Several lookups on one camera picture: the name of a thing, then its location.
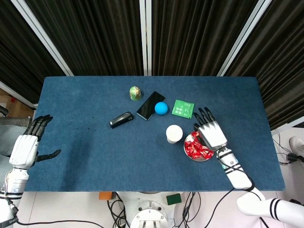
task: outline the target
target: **green packet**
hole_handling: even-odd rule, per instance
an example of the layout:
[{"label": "green packet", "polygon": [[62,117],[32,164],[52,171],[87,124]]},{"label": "green packet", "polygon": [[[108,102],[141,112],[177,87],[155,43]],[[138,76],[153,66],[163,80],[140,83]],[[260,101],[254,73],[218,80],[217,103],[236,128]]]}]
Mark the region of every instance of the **green packet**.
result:
[{"label": "green packet", "polygon": [[191,119],[193,109],[194,109],[194,103],[188,103],[185,101],[176,100],[172,110],[172,115],[178,115],[181,117]]}]

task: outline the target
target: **smartphone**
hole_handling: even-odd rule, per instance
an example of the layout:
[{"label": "smartphone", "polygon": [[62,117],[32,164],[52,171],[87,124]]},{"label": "smartphone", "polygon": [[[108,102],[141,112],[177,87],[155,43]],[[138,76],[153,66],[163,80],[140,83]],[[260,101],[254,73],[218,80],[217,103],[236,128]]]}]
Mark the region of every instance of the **smartphone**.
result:
[{"label": "smartphone", "polygon": [[164,101],[165,97],[154,91],[143,105],[137,110],[137,114],[144,120],[149,120],[155,113],[155,106],[157,103]]}]

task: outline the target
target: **black cable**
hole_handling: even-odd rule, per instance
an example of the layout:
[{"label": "black cable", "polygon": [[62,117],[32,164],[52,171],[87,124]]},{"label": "black cable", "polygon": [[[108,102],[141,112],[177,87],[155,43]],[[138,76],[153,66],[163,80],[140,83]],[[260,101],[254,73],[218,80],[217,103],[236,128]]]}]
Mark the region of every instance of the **black cable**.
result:
[{"label": "black cable", "polygon": [[215,208],[214,208],[214,210],[213,210],[213,212],[212,212],[212,215],[211,215],[211,217],[210,217],[210,219],[209,219],[209,222],[207,223],[207,225],[206,225],[204,228],[207,228],[207,226],[209,226],[209,223],[211,222],[211,220],[212,220],[212,218],[213,218],[213,215],[214,215],[214,212],[215,212],[215,210],[217,209],[219,203],[220,203],[220,202],[221,202],[229,193],[231,193],[233,190],[234,190],[234,188],[231,189],[229,192],[227,192],[227,193],[218,201],[218,203],[215,205]]},{"label": "black cable", "polygon": [[288,164],[290,164],[290,163],[292,163],[291,161],[290,162],[281,162],[281,161],[279,161],[279,164],[280,165],[288,165]]},{"label": "black cable", "polygon": [[285,155],[288,155],[287,153],[276,153],[276,154],[285,154]]},{"label": "black cable", "polygon": [[250,192],[250,193],[255,194],[255,195],[256,195],[256,197],[258,197],[258,198],[259,198],[259,200],[260,200],[260,201],[262,201],[262,200],[261,200],[261,198],[260,198],[260,197],[259,197],[259,196],[258,196],[258,195],[255,193],[255,192],[253,192],[253,191],[249,191],[249,192]]},{"label": "black cable", "polygon": [[182,213],[182,221],[180,222],[180,224],[177,226],[175,224],[175,220],[173,219],[174,221],[174,227],[177,227],[177,228],[180,228],[182,224],[184,224],[185,228],[189,228],[189,225],[188,225],[188,222],[189,222],[189,209],[191,207],[191,204],[192,204],[192,201],[193,201],[193,198],[195,196],[196,192],[190,192],[188,194],[188,197],[186,199],[186,202],[185,202],[185,206],[183,208],[183,213]]},{"label": "black cable", "polygon": [[192,218],[192,219],[190,219],[188,222],[192,222],[196,217],[197,217],[197,215],[198,215],[198,213],[199,213],[199,211],[200,211],[200,206],[201,206],[201,197],[200,197],[200,194],[199,194],[199,192],[198,192],[198,195],[199,195],[199,209],[198,209],[198,211],[196,212],[196,214],[195,214],[195,216]]},{"label": "black cable", "polygon": [[277,141],[274,140],[274,139],[273,139],[273,141],[274,141],[276,144],[278,144],[283,150],[287,151],[288,153],[292,153],[289,149],[287,149],[287,148],[285,148],[285,147],[283,147],[283,146],[281,145],[281,135],[280,135],[280,133],[279,133],[278,135],[279,135],[279,142],[277,142]]},{"label": "black cable", "polygon": [[264,223],[264,225],[266,226],[266,228],[269,228],[269,226],[267,225],[267,223],[264,221],[264,219],[262,217],[260,217],[260,220]]},{"label": "black cable", "polygon": [[127,217],[126,217],[126,211],[125,211],[125,206],[123,205],[123,209],[122,209],[122,211],[117,215],[116,213],[114,213],[113,212],[113,207],[114,207],[114,204],[115,203],[119,203],[119,202],[121,202],[121,203],[124,203],[123,201],[122,201],[122,199],[120,198],[120,196],[118,195],[118,194],[116,194],[117,195],[117,197],[118,197],[118,200],[115,200],[114,202],[112,202],[111,203],[111,205],[110,205],[110,201],[108,201],[107,200],[107,205],[108,205],[108,208],[109,208],[109,210],[110,210],[110,213],[111,213],[111,216],[112,216],[112,218],[113,218],[113,220],[114,220],[114,224],[113,224],[113,228],[114,227],[118,227],[118,228],[124,228],[124,227],[126,227],[126,225],[128,226],[128,227],[130,227],[130,225],[129,225],[129,223],[127,222]]},{"label": "black cable", "polygon": [[17,223],[22,226],[31,226],[31,225],[52,224],[52,223],[59,223],[59,222],[84,222],[84,223],[91,223],[98,227],[104,228],[103,226],[101,226],[95,222],[90,222],[90,221],[85,221],[85,220],[61,220],[61,221],[53,221],[53,222],[33,222],[33,223],[22,223],[22,222],[18,221]]}]

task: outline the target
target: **white cup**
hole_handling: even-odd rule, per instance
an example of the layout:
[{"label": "white cup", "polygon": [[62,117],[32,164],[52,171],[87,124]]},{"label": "white cup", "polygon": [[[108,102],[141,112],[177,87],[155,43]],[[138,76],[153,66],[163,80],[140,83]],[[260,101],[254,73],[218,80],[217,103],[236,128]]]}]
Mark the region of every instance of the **white cup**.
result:
[{"label": "white cup", "polygon": [[182,138],[182,129],[178,125],[171,125],[166,130],[167,141],[170,144],[175,144]]}]

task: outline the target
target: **robot finger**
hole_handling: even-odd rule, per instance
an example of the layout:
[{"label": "robot finger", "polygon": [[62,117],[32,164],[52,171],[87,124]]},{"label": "robot finger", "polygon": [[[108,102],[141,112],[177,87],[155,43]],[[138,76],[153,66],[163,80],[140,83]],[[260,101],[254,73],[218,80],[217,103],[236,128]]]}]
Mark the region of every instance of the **robot finger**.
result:
[{"label": "robot finger", "polygon": [[43,135],[43,133],[44,133],[45,127],[47,126],[47,124],[48,124],[52,119],[53,119],[53,117],[52,117],[52,116],[49,116],[49,117],[47,117],[46,119],[44,119],[44,120],[41,122],[39,128],[38,128],[37,131],[34,133],[34,135],[38,137],[38,141],[40,141],[40,139],[41,139],[41,137],[42,137],[42,135]]},{"label": "robot finger", "polygon": [[43,116],[39,116],[39,117],[37,117],[35,120],[33,120],[33,122],[30,124],[30,126],[27,128],[27,130],[24,132],[24,134],[31,134],[32,133],[32,131],[33,131],[33,128],[34,128],[34,126],[35,126],[35,124],[36,124],[36,122],[40,119],[40,118],[42,118]]},{"label": "robot finger", "polygon": [[215,121],[215,118],[214,118],[214,116],[212,115],[211,111],[210,111],[207,107],[205,107],[205,110],[206,110],[207,115],[209,116],[210,120],[211,120],[211,121]]},{"label": "robot finger", "polygon": [[59,155],[61,152],[61,150],[56,150],[54,153],[51,153],[51,154],[46,154],[46,155],[40,155],[36,158],[36,162],[41,162],[41,161],[44,161],[44,160],[48,160],[48,159],[52,159],[52,158],[55,158],[57,157],[57,155]]},{"label": "robot finger", "polygon": [[194,130],[197,132],[198,130],[199,130],[199,125],[197,124],[197,123],[195,123],[194,125],[193,125],[193,128],[194,128]]},{"label": "robot finger", "polygon": [[199,108],[199,112],[200,112],[200,114],[202,115],[204,121],[205,121],[206,123],[209,123],[210,120],[209,120],[209,118],[207,117],[207,115],[206,115],[206,113],[204,112],[204,110],[202,110],[201,108]]},{"label": "robot finger", "polygon": [[193,113],[193,115],[198,120],[198,122],[199,122],[200,125],[204,125],[205,124],[205,122],[202,120],[202,118],[197,113]]},{"label": "robot finger", "polygon": [[35,125],[34,125],[34,128],[33,128],[33,130],[31,131],[30,134],[31,134],[31,135],[35,135],[36,132],[37,132],[37,130],[38,130],[38,128],[40,127],[41,123],[42,123],[45,119],[47,119],[47,118],[49,118],[49,117],[50,117],[50,115],[45,115],[45,116],[43,116],[43,117],[37,119],[37,121],[36,121],[36,123],[35,123]]},{"label": "robot finger", "polygon": [[200,144],[202,144],[203,146],[206,146],[206,144],[205,144],[205,142],[204,142],[204,140],[203,140],[202,137],[197,136],[197,139],[198,139],[198,141],[199,141]]}]

